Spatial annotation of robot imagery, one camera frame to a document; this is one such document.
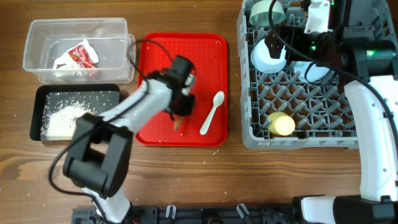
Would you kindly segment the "small light blue bowl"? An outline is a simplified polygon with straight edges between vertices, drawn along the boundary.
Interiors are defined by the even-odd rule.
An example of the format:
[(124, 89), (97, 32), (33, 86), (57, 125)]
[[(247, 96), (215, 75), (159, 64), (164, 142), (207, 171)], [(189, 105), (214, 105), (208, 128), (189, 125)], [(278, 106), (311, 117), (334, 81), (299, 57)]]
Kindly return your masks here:
[(280, 72), (287, 63), (285, 59), (286, 49), (283, 46), (280, 55), (272, 58), (265, 39), (260, 40), (251, 52), (251, 62), (260, 72), (277, 73)]

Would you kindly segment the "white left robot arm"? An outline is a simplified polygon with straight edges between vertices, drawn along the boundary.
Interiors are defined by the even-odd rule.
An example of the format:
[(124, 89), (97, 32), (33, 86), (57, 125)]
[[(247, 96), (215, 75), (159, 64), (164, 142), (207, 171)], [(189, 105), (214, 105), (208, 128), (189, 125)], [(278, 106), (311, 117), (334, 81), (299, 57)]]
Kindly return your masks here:
[(90, 197), (93, 208), (76, 209), (73, 223), (134, 223), (132, 203), (121, 188), (129, 168), (134, 135), (158, 112), (191, 115), (195, 96), (193, 62), (176, 56), (170, 68), (144, 77), (122, 103), (99, 116), (84, 114), (63, 165), (63, 174)]

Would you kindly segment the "light blue plate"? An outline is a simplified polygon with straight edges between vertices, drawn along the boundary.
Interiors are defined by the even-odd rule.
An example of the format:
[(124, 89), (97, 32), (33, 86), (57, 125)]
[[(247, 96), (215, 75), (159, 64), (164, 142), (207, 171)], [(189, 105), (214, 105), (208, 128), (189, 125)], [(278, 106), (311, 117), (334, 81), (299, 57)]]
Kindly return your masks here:
[(298, 80), (304, 83), (315, 82), (323, 78), (330, 71), (329, 68), (312, 65), (307, 72), (307, 78), (305, 78), (305, 72), (311, 62), (294, 61), (294, 63), (293, 70), (295, 73), (299, 72)]

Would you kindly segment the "brown carrot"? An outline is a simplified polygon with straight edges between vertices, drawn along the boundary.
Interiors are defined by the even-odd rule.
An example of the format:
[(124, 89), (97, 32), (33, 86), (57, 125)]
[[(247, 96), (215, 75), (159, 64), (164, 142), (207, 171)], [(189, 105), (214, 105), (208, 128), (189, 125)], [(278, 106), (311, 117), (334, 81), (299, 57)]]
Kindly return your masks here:
[(174, 121), (174, 131), (178, 130), (182, 125), (184, 117), (178, 116)]

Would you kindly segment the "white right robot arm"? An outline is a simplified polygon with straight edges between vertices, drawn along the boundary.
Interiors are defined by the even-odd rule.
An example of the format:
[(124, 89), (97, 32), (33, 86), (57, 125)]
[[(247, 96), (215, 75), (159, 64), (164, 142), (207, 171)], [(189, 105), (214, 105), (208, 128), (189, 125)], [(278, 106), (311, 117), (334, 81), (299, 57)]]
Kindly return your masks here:
[(305, 28), (275, 27), (275, 2), (268, 25), (289, 60), (308, 61), (346, 77), (361, 159), (359, 195), (295, 197), (293, 222), (397, 222), (397, 39), (386, 1), (303, 1)]

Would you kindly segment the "red snack wrapper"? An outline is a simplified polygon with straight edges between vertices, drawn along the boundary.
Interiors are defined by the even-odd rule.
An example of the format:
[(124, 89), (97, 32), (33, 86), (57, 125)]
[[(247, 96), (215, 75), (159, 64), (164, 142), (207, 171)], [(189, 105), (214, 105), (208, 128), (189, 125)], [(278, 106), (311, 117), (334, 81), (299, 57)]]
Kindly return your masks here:
[(67, 50), (66, 55), (68, 60), (67, 66), (69, 69), (74, 70), (72, 72), (73, 76), (90, 78), (97, 76), (98, 72), (88, 71), (88, 69), (96, 68), (99, 58), (93, 47), (86, 40)]

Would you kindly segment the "mint green bowl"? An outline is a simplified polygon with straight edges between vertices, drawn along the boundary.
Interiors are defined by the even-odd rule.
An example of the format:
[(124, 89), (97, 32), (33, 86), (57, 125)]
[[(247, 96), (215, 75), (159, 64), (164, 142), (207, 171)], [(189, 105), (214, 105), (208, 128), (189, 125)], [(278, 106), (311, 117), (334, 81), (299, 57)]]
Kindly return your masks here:
[(270, 12), (272, 0), (263, 0), (255, 3), (251, 8), (251, 13), (249, 16), (249, 23), (256, 27), (269, 27), (269, 14), (272, 16), (272, 21), (274, 25), (280, 24), (286, 18), (284, 8), (279, 1), (276, 1), (272, 12)]

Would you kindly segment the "white napkin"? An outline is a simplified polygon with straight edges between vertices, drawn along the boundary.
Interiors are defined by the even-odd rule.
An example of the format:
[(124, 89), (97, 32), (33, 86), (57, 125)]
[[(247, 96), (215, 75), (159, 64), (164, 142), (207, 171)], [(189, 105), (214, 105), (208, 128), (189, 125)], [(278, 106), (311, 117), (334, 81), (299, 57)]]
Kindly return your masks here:
[(62, 76), (67, 76), (67, 73), (64, 71), (68, 71), (71, 72), (71, 76), (72, 72), (74, 72), (74, 70), (69, 69), (69, 67), (67, 66), (68, 60), (67, 60), (67, 55), (66, 52), (63, 53), (59, 58), (57, 58), (54, 61), (54, 65), (53, 65), (53, 69), (55, 70), (61, 70), (61, 72), (55, 72), (55, 76), (56, 77), (62, 77)]

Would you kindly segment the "yellow plastic cup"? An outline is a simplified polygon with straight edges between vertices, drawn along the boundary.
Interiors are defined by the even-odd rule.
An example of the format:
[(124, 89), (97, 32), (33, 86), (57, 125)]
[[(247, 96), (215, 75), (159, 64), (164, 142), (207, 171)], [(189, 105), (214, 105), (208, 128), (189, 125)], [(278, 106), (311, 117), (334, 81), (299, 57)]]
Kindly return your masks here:
[(295, 130), (295, 121), (286, 113), (276, 111), (271, 113), (268, 118), (270, 125), (268, 131), (278, 136), (288, 136)]

